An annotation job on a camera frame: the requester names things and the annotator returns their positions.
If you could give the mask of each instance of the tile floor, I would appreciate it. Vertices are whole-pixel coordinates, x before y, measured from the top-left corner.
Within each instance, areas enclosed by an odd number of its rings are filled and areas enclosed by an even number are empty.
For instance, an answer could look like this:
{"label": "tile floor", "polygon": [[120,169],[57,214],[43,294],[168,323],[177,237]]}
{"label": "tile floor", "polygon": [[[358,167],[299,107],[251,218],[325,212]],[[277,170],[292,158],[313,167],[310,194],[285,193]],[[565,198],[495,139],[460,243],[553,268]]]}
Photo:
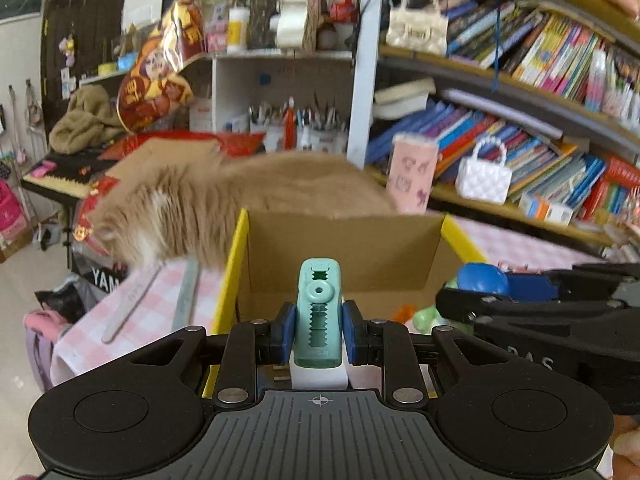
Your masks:
{"label": "tile floor", "polygon": [[46,252],[28,246],[0,264],[0,480],[42,473],[27,433],[27,417],[40,396],[27,360],[22,317],[38,308],[33,291],[68,275],[62,245]]}

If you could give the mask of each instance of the pink checkered tablecloth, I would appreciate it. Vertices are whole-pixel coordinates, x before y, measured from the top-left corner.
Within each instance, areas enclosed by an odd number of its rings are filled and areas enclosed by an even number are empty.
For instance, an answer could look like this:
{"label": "pink checkered tablecloth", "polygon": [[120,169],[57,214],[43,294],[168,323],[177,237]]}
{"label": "pink checkered tablecloth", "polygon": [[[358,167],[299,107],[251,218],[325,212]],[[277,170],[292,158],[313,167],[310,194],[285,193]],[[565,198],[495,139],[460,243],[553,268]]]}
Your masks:
{"label": "pink checkered tablecloth", "polygon": [[482,222],[456,217],[456,224],[484,254],[487,262],[503,269],[571,269],[575,264],[597,262],[598,258]]}
{"label": "pink checkered tablecloth", "polygon": [[[101,341],[104,329],[139,278],[140,272],[134,270],[56,343],[51,363],[53,383],[60,384],[168,335],[185,268],[186,260],[167,263],[113,342],[104,344]],[[222,279],[222,272],[201,270],[191,324],[207,329],[211,326]]]}

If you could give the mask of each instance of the human hand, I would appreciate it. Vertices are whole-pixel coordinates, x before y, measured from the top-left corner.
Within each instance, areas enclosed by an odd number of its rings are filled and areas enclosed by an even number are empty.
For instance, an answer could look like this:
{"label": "human hand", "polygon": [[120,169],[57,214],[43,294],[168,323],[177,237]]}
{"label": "human hand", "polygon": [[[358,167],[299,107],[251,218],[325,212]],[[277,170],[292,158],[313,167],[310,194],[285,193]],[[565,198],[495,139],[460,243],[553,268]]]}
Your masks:
{"label": "human hand", "polygon": [[613,435],[613,480],[640,480],[640,429],[630,416],[616,415]]}

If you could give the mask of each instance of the cat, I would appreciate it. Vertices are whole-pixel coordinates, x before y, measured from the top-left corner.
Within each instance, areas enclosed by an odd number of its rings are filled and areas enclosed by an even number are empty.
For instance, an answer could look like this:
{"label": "cat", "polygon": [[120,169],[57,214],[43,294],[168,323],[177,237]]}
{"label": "cat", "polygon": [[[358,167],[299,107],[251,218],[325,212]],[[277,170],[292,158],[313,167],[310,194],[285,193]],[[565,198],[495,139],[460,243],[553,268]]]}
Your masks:
{"label": "cat", "polygon": [[156,167],[89,214],[94,239],[131,267],[193,255],[222,268],[241,208],[328,218],[396,214],[393,198],[343,156],[277,152]]}

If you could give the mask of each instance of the gripper pad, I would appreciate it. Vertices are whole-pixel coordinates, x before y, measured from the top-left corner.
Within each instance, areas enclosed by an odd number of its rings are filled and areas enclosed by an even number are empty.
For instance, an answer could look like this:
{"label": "gripper pad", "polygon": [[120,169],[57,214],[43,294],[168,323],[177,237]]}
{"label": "gripper pad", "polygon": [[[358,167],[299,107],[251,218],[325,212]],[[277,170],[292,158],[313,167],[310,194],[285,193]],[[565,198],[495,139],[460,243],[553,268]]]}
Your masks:
{"label": "gripper pad", "polygon": [[[464,462],[427,418],[392,410],[374,391],[268,391],[215,416],[189,452],[136,480],[496,480]],[[47,472],[42,480],[73,480]],[[601,480],[591,469],[563,480]]]}

